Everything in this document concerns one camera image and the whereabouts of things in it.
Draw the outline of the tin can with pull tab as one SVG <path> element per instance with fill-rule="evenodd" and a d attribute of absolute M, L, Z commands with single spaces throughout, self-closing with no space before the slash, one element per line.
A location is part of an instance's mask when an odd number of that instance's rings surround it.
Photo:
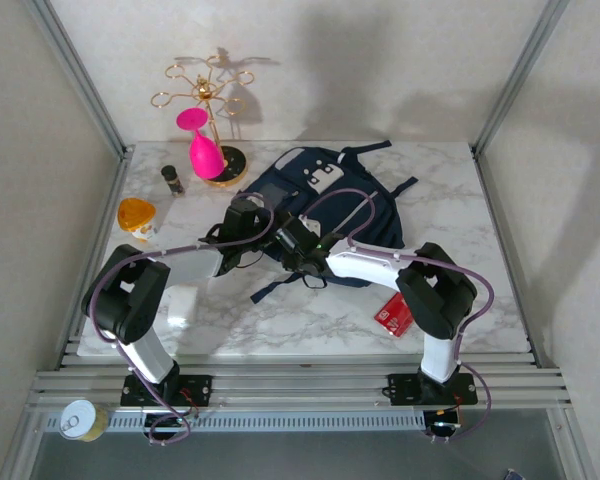
<path fill-rule="evenodd" d="M 81 399 L 64 408 L 59 430 L 67 440 L 92 442 L 104 434 L 108 424 L 109 415 L 103 407 Z"/>

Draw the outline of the pink plastic goblet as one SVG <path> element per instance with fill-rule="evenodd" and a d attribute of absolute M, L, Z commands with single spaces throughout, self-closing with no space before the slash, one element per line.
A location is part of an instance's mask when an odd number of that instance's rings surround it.
<path fill-rule="evenodd" d="M 210 114 L 202 108 L 183 110 L 176 119 L 177 126 L 192 133 L 189 159 L 194 173 L 203 180 L 214 180 L 225 170 L 217 130 Z"/>

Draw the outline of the small dark spice bottle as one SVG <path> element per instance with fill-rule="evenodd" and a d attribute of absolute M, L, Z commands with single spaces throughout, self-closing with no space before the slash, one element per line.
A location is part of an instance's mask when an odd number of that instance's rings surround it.
<path fill-rule="evenodd" d="M 165 165 L 161 168 L 161 175 L 167 183 L 171 194 L 180 197 L 185 194 L 185 189 L 173 165 Z"/>

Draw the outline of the small controller board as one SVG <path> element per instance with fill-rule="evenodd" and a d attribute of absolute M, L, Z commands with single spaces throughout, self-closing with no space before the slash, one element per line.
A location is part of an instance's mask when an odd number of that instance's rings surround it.
<path fill-rule="evenodd" d="M 451 437 L 461 428 L 459 407 L 424 411 L 424 421 L 427 435 Z"/>
<path fill-rule="evenodd" d="M 155 435 L 175 434 L 186 430 L 184 421 L 171 413 L 148 413 L 145 416 L 143 429 L 148 433 L 154 429 Z"/>

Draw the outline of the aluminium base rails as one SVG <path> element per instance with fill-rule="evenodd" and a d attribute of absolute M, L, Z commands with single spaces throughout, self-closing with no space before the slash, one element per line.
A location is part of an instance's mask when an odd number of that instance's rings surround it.
<path fill-rule="evenodd" d="M 468 354 L 465 362 L 486 381 L 480 401 L 499 409 L 569 408 L 566 382 L 557 368 L 540 368 L 531 354 Z M 177 359 L 185 374 L 213 378 L 209 407 L 227 411 L 386 410 L 381 393 L 392 373 L 411 373 L 417 355 L 211 356 Z M 28 407 L 58 410 L 77 399 L 118 407 L 127 367 L 119 357 L 66 355 L 57 370 L 35 375 Z"/>

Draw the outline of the cup with orange lid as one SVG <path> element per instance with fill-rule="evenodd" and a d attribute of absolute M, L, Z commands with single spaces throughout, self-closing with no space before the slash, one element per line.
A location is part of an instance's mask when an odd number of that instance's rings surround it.
<path fill-rule="evenodd" d="M 117 222 L 119 227 L 141 241 L 148 241 L 157 232 L 155 222 L 156 208 L 150 202 L 140 198 L 125 198 L 118 207 Z"/>

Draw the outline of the navy blue backpack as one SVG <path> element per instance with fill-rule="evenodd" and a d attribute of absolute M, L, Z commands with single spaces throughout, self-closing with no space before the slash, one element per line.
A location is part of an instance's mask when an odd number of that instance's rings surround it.
<path fill-rule="evenodd" d="M 374 219 L 354 239 L 387 248 L 404 246 L 396 199 L 418 182 L 411 176 L 390 191 L 359 161 L 363 153 L 391 146 L 380 143 L 345 147 L 293 147 L 279 157 L 246 190 L 263 195 L 277 210 L 307 216 L 321 224 L 321 235 L 348 235 L 371 213 L 365 192 L 373 200 Z"/>

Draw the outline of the aluminium side rail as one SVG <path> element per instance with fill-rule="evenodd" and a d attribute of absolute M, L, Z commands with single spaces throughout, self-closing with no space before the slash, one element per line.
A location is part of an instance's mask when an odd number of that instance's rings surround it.
<path fill-rule="evenodd" d="M 503 262 L 506 268 L 509 284 L 512 289 L 513 298 L 519 311 L 521 322 L 525 329 L 527 341 L 530 345 L 530 352 L 532 353 L 535 364 L 538 367 L 549 367 L 551 362 L 547 358 L 542 340 L 538 338 L 538 332 L 535 326 L 530 322 L 530 317 L 524 305 L 523 295 L 520 289 L 520 282 L 516 271 L 515 255 L 507 236 L 509 233 L 508 226 L 506 225 L 502 212 L 498 209 L 498 198 L 496 195 L 495 185 L 488 179 L 486 160 L 484 157 L 479 157 L 474 152 L 472 152 L 472 156 L 476 173 L 478 175 L 485 201 L 488 206 L 489 214 L 494 226 L 498 245 L 503 257 Z"/>
<path fill-rule="evenodd" d="M 129 164 L 133 157 L 134 148 L 135 146 L 132 145 L 124 152 L 123 156 L 119 158 L 114 175 L 105 183 L 105 186 L 107 187 L 105 196 L 103 197 L 96 215 L 95 226 L 87 243 L 86 257 L 79 272 L 77 283 L 65 319 L 63 320 L 58 340 L 55 344 L 53 370 L 56 370 L 61 366 L 70 338 L 75 335 L 75 332 L 81 332 L 84 323 L 81 310 L 82 298 L 84 293 L 88 290 L 93 277 L 97 274 L 111 231 L 115 209 L 114 203 L 123 189 Z"/>

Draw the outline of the red card case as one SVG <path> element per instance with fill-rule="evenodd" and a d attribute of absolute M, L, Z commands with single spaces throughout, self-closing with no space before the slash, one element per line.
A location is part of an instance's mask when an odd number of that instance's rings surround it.
<path fill-rule="evenodd" d="M 403 296 L 396 293 L 374 316 L 390 335 L 400 338 L 413 325 L 414 318 Z"/>

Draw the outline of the aluminium frame post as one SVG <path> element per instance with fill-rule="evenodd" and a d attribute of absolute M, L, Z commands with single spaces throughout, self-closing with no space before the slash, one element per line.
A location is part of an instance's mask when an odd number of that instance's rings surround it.
<path fill-rule="evenodd" d="M 476 161 L 485 154 L 494 140 L 570 1 L 547 0 L 504 86 L 489 110 L 486 122 L 471 145 Z"/>
<path fill-rule="evenodd" d="M 119 161 L 129 154 L 118 128 L 101 98 L 51 0 L 22 0 L 85 105 L 105 143 Z"/>

